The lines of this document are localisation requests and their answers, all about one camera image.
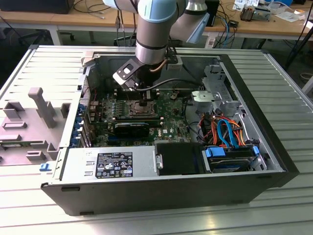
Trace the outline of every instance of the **robotic arm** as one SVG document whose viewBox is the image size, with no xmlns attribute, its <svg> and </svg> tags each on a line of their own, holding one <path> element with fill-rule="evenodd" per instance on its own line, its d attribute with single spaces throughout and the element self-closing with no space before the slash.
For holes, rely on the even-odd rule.
<svg viewBox="0 0 313 235">
<path fill-rule="evenodd" d="M 204 0 L 103 0 L 118 10 L 138 13 L 135 59 L 125 63 L 113 78 L 125 89 L 152 86 L 166 64 L 169 36 L 197 43 L 209 14 Z"/>
</svg>

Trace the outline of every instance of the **black cable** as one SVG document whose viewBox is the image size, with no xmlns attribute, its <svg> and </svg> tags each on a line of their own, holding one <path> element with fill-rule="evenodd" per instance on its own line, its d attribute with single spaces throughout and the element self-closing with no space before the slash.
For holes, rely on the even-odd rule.
<svg viewBox="0 0 313 235">
<path fill-rule="evenodd" d="M 120 11 L 120 13 L 121 13 L 121 20 L 122 20 L 122 29 L 123 29 L 123 35 L 124 35 L 124 43 L 125 43 L 125 46 L 127 47 L 127 45 L 126 45 L 126 34 L 125 34 L 125 28 L 124 28 L 124 20 L 123 20 L 123 13 L 122 13 L 122 11 Z"/>
<path fill-rule="evenodd" d="M 193 121 L 192 123 L 190 123 L 189 125 L 192 125 L 192 124 L 194 124 L 194 123 L 199 123 L 198 121 Z"/>
<path fill-rule="evenodd" d="M 187 83 L 191 83 L 191 84 L 194 84 L 194 85 L 197 85 L 197 86 L 202 86 L 202 84 L 198 83 L 198 82 L 195 82 L 195 81 L 191 81 L 191 80 L 184 80 L 184 79 L 180 79 L 180 78 L 171 78 L 171 79 L 167 79 L 165 81 L 162 81 L 158 84 L 155 84 L 151 87 L 148 87 L 148 88 L 144 88 L 144 89 L 136 89 L 136 91 L 138 92 L 146 92 L 146 91 L 150 91 L 154 88 L 157 88 L 165 83 L 168 83 L 168 82 L 172 82 L 172 81 L 181 81 L 181 82 L 187 82 Z"/>
<path fill-rule="evenodd" d="M 132 36 L 130 38 L 129 44 L 128 44 L 129 47 L 132 45 L 133 36 L 136 33 L 136 17 L 135 17 L 135 13 L 133 13 L 133 18 L 134 18 L 134 31 L 133 31 L 133 34 L 132 34 Z"/>
<path fill-rule="evenodd" d="M 116 27 L 116 44 L 119 47 L 119 42 L 118 42 L 118 30 L 121 27 L 121 20 L 119 18 L 119 11 L 117 11 L 116 19 L 115 19 L 115 27 Z"/>
<path fill-rule="evenodd" d="M 30 46 L 30 44 L 28 43 L 28 41 L 26 41 L 16 30 L 15 28 L 13 28 L 2 16 L 0 16 L 0 18 L 3 20 L 3 22 L 5 22 L 28 46 Z"/>
<path fill-rule="evenodd" d="M 94 7 L 94 6 L 102 6 L 102 5 L 103 5 L 103 3 L 94 4 L 94 5 L 91 5 L 89 8 L 92 8 L 92 7 Z"/>
<path fill-rule="evenodd" d="M 85 97 L 86 91 L 87 91 L 88 89 L 89 89 L 89 91 L 90 91 L 90 96 L 91 96 L 91 92 L 93 91 L 93 89 L 92 89 L 91 87 L 87 86 L 86 89 L 85 89 L 85 91 L 83 91 L 83 92 L 84 92 L 84 93 L 83 93 L 83 97 Z"/>
<path fill-rule="evenodd" d="M 182 64 L 182 67 L 187 71 L 187 73 L 195 80 L 197 80 L 196 76 L 192 74 L 192 72 L 186 67 L 186 65 Z"/>
<path fill-rule="evenodd" d="M 169 37 L 170 37 L 170 42 L 171 42 L 171 46 L 172 46 L 172 48 L 173 48 L 173 50 L 174 50 L 174 53 L 175 53 L 175 55 L 178 55 L 178 54 L 177 54 L 177 51 L 176 51 L 176 48 L 175 48 L 174 45 L 173 45 L 172 38 L 171 38 L 171 36 L 169 36 Z"/>
<path fill-rule="evenodd" d="M 290 41 L 288 41 L 288 40 L 285 40 L 287 43 L 290 43 L 291 45 L 294 45 L 295 43 L 293 43 L 293 42 L 290 42 Z"/>
<path fill-rule="evenodd" d="M 129 0 L 131 2 L 131 4 L 133 5 L 133 7 L 136 10 L 136 13 L 138 14 L 138 1 L 135 0 L 135 2 L 133 0 Z"/>
<path fill-rule="evenodd" d="M 284 41 L 284 43 L 285 43 L 289 48 L 291 48 L 291 49 L 293 48 L 293 47 L 289 44 L 290 42 L 288 42 L 287 40 L 283 40 L 283 41 Z"/>
<path fill-rule="evenodd" d="M 224 10 L 223 6 L 222 6 L 221 4 L 220 4 L 220 6 L 221 6 L 221 8 L 222 8 L 223 11 L 218 11 L 218 12 L 224 14 L 224 16 L 219 15 L 219 14 L 218 14 L 218 16 L 224 18 L 225 21 L 226 21 L 226 23 L 228 24 L 229 21 L 230 21 L 230 18 L 229 18 L 229 16 L 225 13 L 225 10 Z M 215 46 L 214 46 L 213 48 L 216 48 L 217 46 L 219 46 L 219 48 L 221 48 L 221 45 L 226 41 L 226 39 L 225 39 L 223 42 L 221 42 L 221 40 L 222 40 L 224 34 L 225 34 L 226 31 L 227 31 L 226 25 L 223 24 L 223 21 L 221 21 L 221 22 L 222 22 L 222 25 L 225 27 L 225 30 L 224 30 L 223 34 L 221 35 L 220 39 L 217 40 L 217 42 L 216 42 L 216 44 L 215 44 Z"/>
<path fill-rule="evenodd" d="M 236 31 L 237 31 L 236 28 L 234 28 L 234 27 L 232 27 L 232 28 L 234 29 L 234 33 L 233 33 L 227 40 L 231 39 L 232 37 L 233 37 L 233 39 L 232 39 L 231 41 L 229 41 L 228 43 L 225 44 L 225 45 L 228 45 L 228 44 L 231 43 L 231 47 L 232 47 L 232 45 L 233 45 L 233 43 L 234 43 L 234 40 L 235 40 L 235 33 L 236 33 Z M 220 44 L 220 45 L 221 45 L 221 44 L 224 44 L 225 41 L 226 41 L 226 38 L 224 39 L 224 41 L 218 42 L 218 44 Z"/>
<path fill-rule="evenodd" d="M 85 0 L 79 0 L 78 2 L 76 2 L 76 3 L 74 4 L 74 6 L 73 6 L 74 10 L 76 10 L 76 11 L 78 11 L 78 12 L 82 12 L 82 13 L 94 13 L 94 12 L 105 11 L 105 10 L 110 9 L 110 7 L 107 7 L 107 8 L 101 9 L 101 10 L 97 10 L 97 11 L 81 11 L 81 10 L 78 10 L 78 9 L 76 8 L 76 5 L 77 5 L 78 3 L 80 3 L 80 2 L 82 2 L 82 1 L 85 1 Z"/>
<path fill-rule="evenodd" d="M 232 48 L 233 47 L 233 43 L 234 43 L 234 41 L 235 41 L 235 33 L 237 32 L 237 28 L 235 28 L 235 27 L 232 27 L 233 29 L 234 29 L 234 38 L 233 38 L 233 40 L 232 40 L 232 42 L 231 42 L 231 45 L 230 45 L 230 48 Z"/>
<path fill-rule="evenodd" d="M 312 7 L 313 7 L 313 1 L 312 1 L 310 10 L 309 10 L 309 14 L 308 14 L 307 20 L 306 20 L 306 22 L 305 22 L 305 24 L 304 24 L 304 26 L 303 26 L 302 32 L 301 32 L 301 34 L 300 34 L 298 40 L 296 41 L 295 45 L 293 46 L 291 52 L 289 53 L 289 55 L 288 55 L 288 57 L 287 57 L 287 61 L 289 61 L 291 55 L 293 54 L 294 50 L 296 49 L 296 47 L 297 47 L 297 45 L 298 45 L 298 43 L 299 43 L 299 41 L 300 41 L 300 39 L 301 39 L 301 37 L 302 37 L 302 35 L 303 35 L 304 29 L 306 28 L 307 23 L 308 23 L 309 18 L 310 18 L 310 15 L 311 15 Z"/>
<path fill-rule="evenodd" d="M 204 140 L 204 138 L 203 138 L 200 134 L 198 134 L 197 131 L 195 131 L 194 129 L 192 129 L 192 128 L 190 127 L 191 123 L 189 124 L 188 121 L 187 121 L 187 118 L 186 118 L 186 109 L 187 109 L 187 105 L 188 105 L 188 100 L 189 100 L 189 98 L 187 98 L 187 100 L 186 100 L 185 107 L 184 107 L 184 111 L 183 111 L 184 120 L 185 120 L 185 122 L 186 122 L 186 125 L 188 126 L 189 130 L 191 130 L 193 133 L 195 133 L 204 143 L 206 143 L 205 140 Z"/>
<path fill-rule="evenodd" d="M 229 2 L 229 3 L 222 3 L 222 5 L 225 5 L 225 8 L 230 11 L 230 12 L 234 12 L 234 14 L 230 15 L 229 17 L 233 17 L 234 15 L 236 15 L 236 13 L 238 12 L 238 10 L 240 9 L 240 7 L 237 5 L 237 4 L 234 4 L 232 2 Z M 229 5 L 232 5 L 232 6 L 236 6 L 236 9 L 233 10 L 233 9 L 229 9 L 228 6 Z"/>
</svg>

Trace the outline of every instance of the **workbench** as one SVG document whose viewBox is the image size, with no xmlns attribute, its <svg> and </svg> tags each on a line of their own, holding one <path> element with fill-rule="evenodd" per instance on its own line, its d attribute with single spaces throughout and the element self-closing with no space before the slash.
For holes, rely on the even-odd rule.
<svg viewBox="0 0 313 235">
<path fill-rule="evenodd" d="M 84 51 L 119 54 L 134 53 L 134 48 L 33 47 L 0 90 L 0 108 L 7 101 L 34 107 L 27 96 L 31 84 L 47 91 L 43 96 L 53 107 L 71 103 L 83 74 Z M 249 204 L 69 216 L 40 189 L 51 172 L 41 174 L 39 165 L 1 166 L 0 234 L 312 234 L 313 104 L 278 63 L 259 50 L 181 48 L 178 54 L 212 51 L 230 57 L 300 175 Z"/>
<path fill-rule="evenodd" d="M 242 38 L 260 38 L 260 39 L 286 39 L 297 40 L 302 28 L 303 21 L 295 21 L 293 23 L 287 22 L 276 16 L 271 16 L 270 22 L 252 21 L 244 22 L 240 20 L 240 12 L 231 10 L 234 0 L 221 1 L 227 15 L 231 16 L 231 20 L 239 22 L 239 27 L 236 32 L 236 37 Z M 102 3 L 101 0 L 88 0 L 88 5 Z M 293 8 L 302 8 L 308 10 L 311 2 L 306 1 L 304 5 L 293 4 Z M 82 11 L 87 8 L 84 2 L 76 6 Z M 96 6 L 93 10 L 104 9 L 105 6 Z M 69 31 L 101 31 L 101 32 L 116 32 L 115 18 L 116 10 L 108 9 L 103 16 L 105 19 L 93 16 L 88 13 L 81 13 L 71 9 L 67 15 L 51 14 L 51 13 L 32 13 L 32 12 L 2 12 L 0 15 L 8 21 L 14 28 L 32 28 L 32 29 L 46 29 L 50 31 L 54 45 L 62 45 L 62 40 L 59 34 L 60 30 Z M 124 26 L 126 32 L 133 32 L 134 21 L 133 15 L 129 12 L 123 12 Z M 6 23 L 0 20 L 0 27 L 8 27 Z M 215 38 L 221 36 L 225 31 L 220 19 L 215 20 L 213 27 L 207 27 L 204 36 L 207 37 L 206 48 L 212 47 Z"/>
</svg>

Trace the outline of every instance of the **motherboard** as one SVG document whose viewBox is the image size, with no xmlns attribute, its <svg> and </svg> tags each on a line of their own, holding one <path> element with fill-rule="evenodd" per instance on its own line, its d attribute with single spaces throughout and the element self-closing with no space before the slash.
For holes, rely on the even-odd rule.
<svg viewBox="0 0 313 235">
<path fill-rule="evenodd" d="M 157 141 L 190 142 L 182 116 L 183 96 L 161 91 L 141 106 L 131 94 L 94 94 L 89 105 L 93 147 L 153 145 Z"/>
</svg>

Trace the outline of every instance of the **lab floor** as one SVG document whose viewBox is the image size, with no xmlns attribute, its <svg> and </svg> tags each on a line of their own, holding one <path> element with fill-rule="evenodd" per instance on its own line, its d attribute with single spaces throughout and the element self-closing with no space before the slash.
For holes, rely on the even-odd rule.
<svg viewBox="0 0 313 235">
<path fill-rule="evenodd" d="M 25 35 L 29 33 L 35 32 L 32 29 L 17 29 L 17 32 L 20 35 Z M 71 41 L 68 35 L 63 35 L 63 44 L 71 45 L 71 46 L 113 46 L 113 40 L 116 37 L 115 33 L 107 33 L 107 32 L 94 32 L 94 38 L 96 43 L 92 44 L 90 42 L 89 33 L 82 31 L 74 31 L 72 32 L 75 36 L 75 41 Z M 26 52 L 28 46 L 21 46 L 18 41 L 18 35 L 13 30 L 8 30 L 6 32 L 6 39 L 0 40 L 0 86 L 5 83 L 15 66 L 18 64 L 24 53 Z M 201 38 L 201 41 L 198 44 L 182 44 L 183 47 L 204 47 L 205 45 L 205 37 Z M 27 39 L 27 41 L 31 44 L 33 39 Z M 248 39 L 245 43 L 245 48 L 252 48 L 255 42 L 258 39 Z M 241 48 L 242 38 L 235 38 L 232 48 Z M 41 45 L 51 45 L 51 41 L 45 42 L 41 40 Z M 286 42 L 282 40 L 267 40 L 263 46 L 264 50 L 267 50 L 275 60 L 283 66 L 286 62 L 286 58 L 291 50 L 290 46 L 287 45 Z M 303 87 L 305 84 L 305 80 L 300 77 L 301 73 L 313 73 L 313 60 L 308 61 L 305 59 L 305 53 L 308 51 L 307 47 L 304 47 L 302 54 L 299 54 L 293 64 L 290 66 L 288 70 L 288 74 L 291 78 L 298 84 L 299 87 Z"/>
</svg>

